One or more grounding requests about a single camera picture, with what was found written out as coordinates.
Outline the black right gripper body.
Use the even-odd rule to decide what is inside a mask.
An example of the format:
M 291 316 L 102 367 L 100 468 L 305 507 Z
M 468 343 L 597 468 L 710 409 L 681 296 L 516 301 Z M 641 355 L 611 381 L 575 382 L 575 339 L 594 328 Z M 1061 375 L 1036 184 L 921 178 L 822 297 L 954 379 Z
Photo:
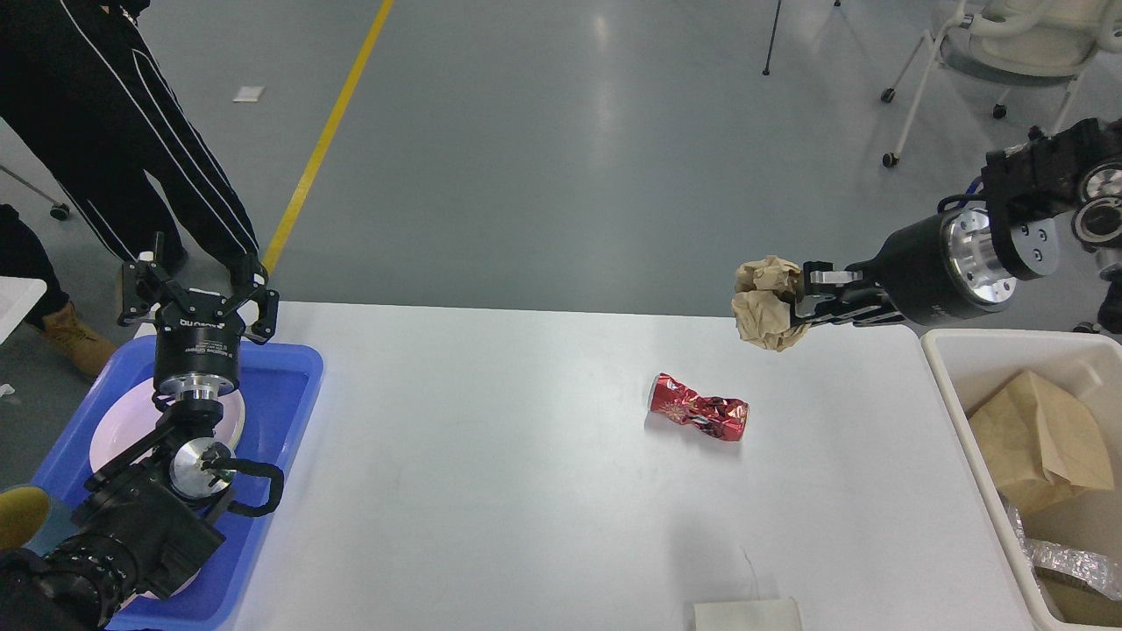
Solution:
M 890 235 L 872 276 L 896 311 L 941 326 L 1009 307 L 1017 278 L 997 259 L 990 220 L 980 209 L 930 216 Z

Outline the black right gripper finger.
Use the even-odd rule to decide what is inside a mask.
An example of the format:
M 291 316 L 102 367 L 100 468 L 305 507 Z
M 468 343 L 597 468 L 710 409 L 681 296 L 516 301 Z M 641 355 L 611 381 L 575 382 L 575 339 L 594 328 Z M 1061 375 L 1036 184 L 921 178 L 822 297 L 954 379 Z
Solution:
M 795 321 L 824 321 L 858 308 L 895 308 L 884 289 L 862 269 L 836 269 L 829 262 L 806 262 L 795 283 Z
M 824 323 L 853 324 L 855 327 L 891 326 L 903 323 L 903 316 L 896 308 L 867 307 L 845 313 L 830 313 L 830 316 L 826 316 Z

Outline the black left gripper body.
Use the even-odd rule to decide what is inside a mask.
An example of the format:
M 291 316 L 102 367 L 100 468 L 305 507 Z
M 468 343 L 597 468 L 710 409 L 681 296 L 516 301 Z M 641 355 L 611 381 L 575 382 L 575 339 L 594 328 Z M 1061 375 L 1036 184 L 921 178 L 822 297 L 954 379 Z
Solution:
M 227 395 L 239 387 L 245 324 L 224 298 L 157 308 L 153 386 L 160 395 Z

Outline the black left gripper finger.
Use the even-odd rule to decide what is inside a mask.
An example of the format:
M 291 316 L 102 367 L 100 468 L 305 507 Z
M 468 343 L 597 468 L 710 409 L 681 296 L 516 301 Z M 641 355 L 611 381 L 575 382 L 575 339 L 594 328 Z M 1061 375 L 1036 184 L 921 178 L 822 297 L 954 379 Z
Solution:
M 121 264 L 117 326 L 199 327 L 196 304 L 163 265 L 165 236 L 153 235 L 153 246 L 137 259 Z
M 277 327 L 278 302 L 280 295 L 268 286 L 268 272 L 256 255 L 245 254 L 227 267 L 230 276 L 232 296 L 221 299 L 214 308 L 214 316 L 220 321 L 232 323 L 241 320 L 240 309 L 248 302 L 256 305 L 256 320 L 249 324 L 242 336 L 254 344 L 267 344 L 275 335 Z

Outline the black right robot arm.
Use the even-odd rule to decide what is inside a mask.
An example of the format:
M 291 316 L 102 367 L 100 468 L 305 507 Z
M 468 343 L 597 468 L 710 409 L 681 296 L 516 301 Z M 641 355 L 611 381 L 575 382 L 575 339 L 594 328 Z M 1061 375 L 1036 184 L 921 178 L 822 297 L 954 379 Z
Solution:
M 890 235 L 873 259 L 804 263 L 791 323 L 938 327 L 1001 312 L 1020 282 L 1057 269 L 1055 221 L 1069 216 L 1107 283 L 1095 328 L 1119 333 L 1119 156 L 1118 121 L 1097 118 L 988 152 L 971 188 Z

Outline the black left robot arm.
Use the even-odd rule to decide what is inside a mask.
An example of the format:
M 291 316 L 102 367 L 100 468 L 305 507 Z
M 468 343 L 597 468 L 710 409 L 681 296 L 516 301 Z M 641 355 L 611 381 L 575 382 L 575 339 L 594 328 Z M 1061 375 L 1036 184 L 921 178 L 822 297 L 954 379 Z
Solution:
M 151 252 L 121 267 L 121 326 L 155 327 L 153 406 L 160 419 L 85 482 L 75 534 L 46 554 L 3 554 L 4 630 L 102 630 L 125 601 L 171 598 L 224 543 L 224 513 L 261 518 L 285 485 L 276 464 L 217 439 L 221 396 L 240 383 L 240 342 L 275 332 L 277 292 L 252 254 L 229 268 L 232 295 L 182 287 Z

